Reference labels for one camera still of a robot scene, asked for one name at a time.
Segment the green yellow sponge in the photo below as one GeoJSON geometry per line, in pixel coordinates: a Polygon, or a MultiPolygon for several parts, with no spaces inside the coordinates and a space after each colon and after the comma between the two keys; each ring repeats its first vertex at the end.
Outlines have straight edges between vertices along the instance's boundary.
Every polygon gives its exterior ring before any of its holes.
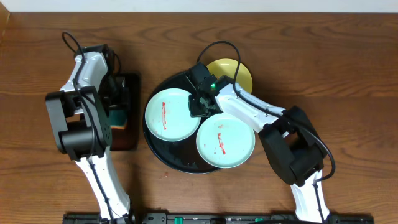
{"type": "Polygon", "coordinates": [[[127,127],[127,110],[116,109],[109,111],[109,123],[111,129],[121,129],[124,130],[127,127]]]}

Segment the light blue plate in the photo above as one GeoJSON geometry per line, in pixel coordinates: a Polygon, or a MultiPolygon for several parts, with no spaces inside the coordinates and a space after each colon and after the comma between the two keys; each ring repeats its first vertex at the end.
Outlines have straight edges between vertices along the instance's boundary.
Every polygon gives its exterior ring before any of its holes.
{"type": "Polygon", "coordinates": [[[253,129],[227,113],[206,119],[196,137],[201,158],[221,169],[243,164],[254,151],[255,142],[253,129]]]}
{"type": "Polygon", "coordinates": [[[149,100],[144,119],[155,137],[168,142],[181,141],[197,130],[201,118],[191,116],[189,96],[186,90],[168,88],[149,100]]]}

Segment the light blue plate front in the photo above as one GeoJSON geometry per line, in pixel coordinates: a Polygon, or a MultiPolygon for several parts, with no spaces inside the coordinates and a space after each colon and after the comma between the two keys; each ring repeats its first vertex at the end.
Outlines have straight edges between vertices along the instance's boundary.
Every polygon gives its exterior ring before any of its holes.
{"type": "Polygon", "coordinates": [[[221,169],[243,164],[254,151],[255,142],[253,129],[227,113],[206,119],[196,137],[201,158],[221,169]]]}

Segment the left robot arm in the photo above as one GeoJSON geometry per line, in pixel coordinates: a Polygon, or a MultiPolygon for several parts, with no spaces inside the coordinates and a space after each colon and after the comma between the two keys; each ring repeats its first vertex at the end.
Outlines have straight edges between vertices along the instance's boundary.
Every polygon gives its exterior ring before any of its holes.
{"type": "Polygon", "coordinates": [[[100,223],[132,223],[131,201],[111,160],[109,110],[121,95],[113,80],[114,51],[106,44],[74,53],[75,67],[59,89],[45,97],[55,143],[85,174],[100,207],[100,223]]]}

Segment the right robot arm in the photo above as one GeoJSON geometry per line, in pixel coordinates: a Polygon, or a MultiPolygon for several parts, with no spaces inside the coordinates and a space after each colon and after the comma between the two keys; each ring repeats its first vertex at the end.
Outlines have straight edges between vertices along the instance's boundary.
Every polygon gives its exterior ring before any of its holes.
{"type": "Polygon", "coordinates": [[[228,114],[257,132],[272,170],[292,189],[297,218],[326,222],[322,181],[335,173],[335,160],[302,109],[270,105],[237,83],[198,87],[188,100],[193,117],[228,114]]]}

